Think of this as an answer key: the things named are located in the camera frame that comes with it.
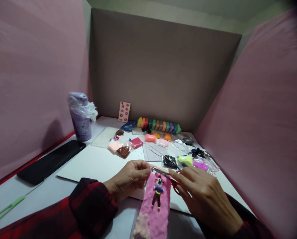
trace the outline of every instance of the red plaid sleeve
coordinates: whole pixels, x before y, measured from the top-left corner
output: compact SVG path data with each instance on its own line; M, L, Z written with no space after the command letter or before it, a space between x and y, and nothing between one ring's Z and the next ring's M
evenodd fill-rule
M69 197L0 229L0 238L98 238L116 212L104 184L82 178Z
M226 194L231 205L237 211L239 216L244 221L238 232L236 232L231 239L273 239L273 235L266 226L261 223L248 209L241 205L237 200L235 200L230 195ZM223 236L218 235L213 230L208 228L205 224L197 220L199 226L201 227L205 237L207 239L219 239Z

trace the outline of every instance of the smartphone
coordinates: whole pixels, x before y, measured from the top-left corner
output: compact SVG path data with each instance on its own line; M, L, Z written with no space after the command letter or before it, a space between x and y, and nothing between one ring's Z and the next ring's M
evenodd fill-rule
M38 185L85 147L85 143L71 140L24 168L17 176L32 185Z

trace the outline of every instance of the finger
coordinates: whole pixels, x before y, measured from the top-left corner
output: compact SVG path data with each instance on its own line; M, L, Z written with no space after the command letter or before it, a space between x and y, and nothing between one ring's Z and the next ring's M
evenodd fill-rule
M133 179L147 179L151 174L151 168L134 170L131 174Z
M189 193L181 185L177 185L176 189L178 190L180 196L183 198L184 202L187 205L192 205L193 199L191 198Z
M189 167L189 168L199 175L203 175L204 173L206 173L203 169L199 169L196 167Z
M145 180L144 179L140 179L136 182L135 184L135 188L136 189L143 189L145 185Z
M151 165L144 160L132 160L135 169L148 169Z
M192 182L196 182L198 174L192 169L193 167L185 167L180 172L180 174L184 175L186 178L188 178Z
M194 183L192 181L190 181L189 179L187 179L184 175L178 174L178 173L174 172L172 169L169 169L168 172L172 176L172 178L174 178L177 182L179 182L180 185L185 190L189 191L190 193L195 192Z

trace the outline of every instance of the pink clay sheet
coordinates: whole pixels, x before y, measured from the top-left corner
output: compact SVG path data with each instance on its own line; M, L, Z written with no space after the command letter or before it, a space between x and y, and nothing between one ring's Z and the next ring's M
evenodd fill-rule
M156 181L161 177L164 192L161 193L161 207L158 210L157 200L152 208L152 200L155 194ZM140 209L139 216L133 231L133 238L145 239L166 239L169 215L171 182L159 173L151 172L146 186L144 200Z

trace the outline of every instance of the clay doll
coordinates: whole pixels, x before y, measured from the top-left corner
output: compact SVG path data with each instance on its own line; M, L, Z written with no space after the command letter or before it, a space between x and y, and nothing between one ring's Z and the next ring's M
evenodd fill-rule
M156 181L156 187L153 186L154 190L155 190L155 194L153 196L153 201L152 201L152 207L154 207L154 204L155 204L155 201L156 201L156 198L157 198L157 208L158 210L161 209L161 193L164 192L164 190L162 189L162 186L163 186L163 182L162 182L162 179L161 178L158 178L157 181Z

